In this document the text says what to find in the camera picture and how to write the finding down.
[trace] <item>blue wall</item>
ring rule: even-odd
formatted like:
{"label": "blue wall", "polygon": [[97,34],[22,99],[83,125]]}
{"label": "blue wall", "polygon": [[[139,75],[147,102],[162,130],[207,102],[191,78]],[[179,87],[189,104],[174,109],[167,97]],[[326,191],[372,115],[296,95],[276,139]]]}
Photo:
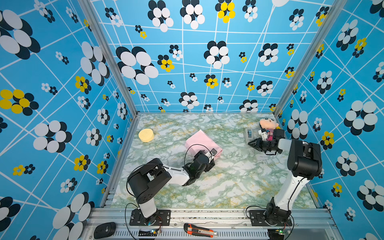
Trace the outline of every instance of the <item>blue wall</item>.
{"label": "blue wall", "polygon": [[332,3],[92,1],[142,112],[273,111]]}
{"label": "blue wall", "polygon": [[2,240],[79,235],[130,125],[77,1],[43,2],[0,8]]}
{"label": "blue wall", "polygon": [[310,184],[344,239],[384,238],[383,13],[349,0],[280,115],[287,136],[321,144]]}

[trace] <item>black mounting plate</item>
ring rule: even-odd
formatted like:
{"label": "black mounting plate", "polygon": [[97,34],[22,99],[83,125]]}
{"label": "black mounting plate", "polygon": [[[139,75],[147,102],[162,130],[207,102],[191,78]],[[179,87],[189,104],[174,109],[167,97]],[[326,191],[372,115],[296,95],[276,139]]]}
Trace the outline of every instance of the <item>black mounting plate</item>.
{"label": "black mounting plate", "polygon": [[[265,210],[249,210],[249,216],[251,218],[251,223],[253,227],[270,227],[268,223],[265,222],[264,216]],[[291,219],[288,219],[286,224],[292,226]],[[284,223],[279,222],[276,226],[283,227]]]}
{"label": "black mounting plate", "polygon": [[[170,210],[158,210],[158,217],[161,217],[163,222],[162,226],[169,226],[170,221]],[[144,223],[145,218],[143,217],[140,209],[135,209],[131,212],[131,219],[129,221],[130,226],[146,226]],[[160,220],[156,219],[156,221],[151,226],[160,226]]]}

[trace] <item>green and white marble tabletop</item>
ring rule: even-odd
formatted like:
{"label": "green and white marble tabletop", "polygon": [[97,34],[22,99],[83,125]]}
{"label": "green and white marble tabletop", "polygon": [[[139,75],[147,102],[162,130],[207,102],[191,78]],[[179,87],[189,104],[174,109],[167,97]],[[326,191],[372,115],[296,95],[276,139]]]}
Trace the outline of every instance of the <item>green and white marble tabletop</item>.
{"label": "green and white marble tabletop", "polygon": [[[245,208],[266,206],[282,186],[288,174],[288,153],[266,156],[245,144],[244,128],[260,129],[261,118],[273,114],[141,114],[111,207],[136,203],[126,190],[126,179],[133,169],[159,158],[164,164],[182,167],[185,141],[203,130],[222,149],[209,172],[203,172],[192,185],[166,185],[155,196],[158,208]],[[150,128],[154,139],[144,143],[139,131]],[[187,154],[187,160],[193,156]],[[294,208],[316,208],[306,187]]]}

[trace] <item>yellow round block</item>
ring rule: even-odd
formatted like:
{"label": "yellow round block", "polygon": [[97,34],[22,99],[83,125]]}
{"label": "yellow round block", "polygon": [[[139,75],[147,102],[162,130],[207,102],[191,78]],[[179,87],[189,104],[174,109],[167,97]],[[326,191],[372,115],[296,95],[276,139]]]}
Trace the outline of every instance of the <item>yellow round block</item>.
{"label": "yellow round block", "polygon": [[139,132],[139,138],[142,142],[150,142],[153,140],[154,135],[152,129],[145,128]]}

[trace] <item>yellow circle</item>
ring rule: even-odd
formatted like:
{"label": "yellow circle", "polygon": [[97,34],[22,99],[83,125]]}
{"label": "yellow circle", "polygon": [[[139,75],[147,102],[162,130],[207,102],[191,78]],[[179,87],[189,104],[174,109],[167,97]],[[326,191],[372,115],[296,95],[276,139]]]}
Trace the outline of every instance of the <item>yellow circle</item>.
{"label": "yellow circle", "polygon": [[230,11],[228,14],[229,18],[234,18],[235,15],[236,15],[235,11]]}
{"label": "yellow circle", "polygon": [[228,4],[228,11],[232,11],[233,9],[235,9],[235,4],[231,2]]}
{"label": "yellow circle", "polygon": [[224,17],[224,12],[223,11],[218,12],[217,17],[222,19]]}
{"label": "yellow circle", "polygon": [[4,99],[11,99],[13,97],[13,94],[8,89],[3,89],[0,92],[0,96]]}
{"label": "yellow circle", "polygon": [[224,16],[223,17],[223,23],[228,23],[229,22],[229,16]]}
{"label": "yellow circle", "polygon": [[222,11],[225,11],[225,10],[227,10],[227,8],[228,8],[228,4],[227,4],[226,2],[223,2],[223,3],[221,4],[221,10],[222,10]]}
{"label": "yellow circle", "polygon": [[154,134],[152,129],[145,128],[139,132],[139,138],[142,142],[149,142],[152,141],[154,138]]}
{"label": "yellow circle", "polygon": [[10,109],[12,107],[11,101],[7,99],[0,100],[0,108],[2,109]]}
{"label": "yellow circle", "polygon": [[19,113],[22,113],[23,112],[23,107],[21,107],[20,105],[18,104],[15,104],[11,107],[11,110],[12,112],[16,113],[16,114],[19,114]]}
{"label": "yellow circle", "polygon": [[19,89],[15,89],[13,91],[13,95],[18,98],[18,99],[22,99],[24,97],[24,92],[22,90],[19,90]]}
{"label": "yellow circle", "polygon": [[23,108],[29,107],[29,101],[28,101],[27,99],[25,99],[25,98],[20,99],[19,104],[20,104]]}

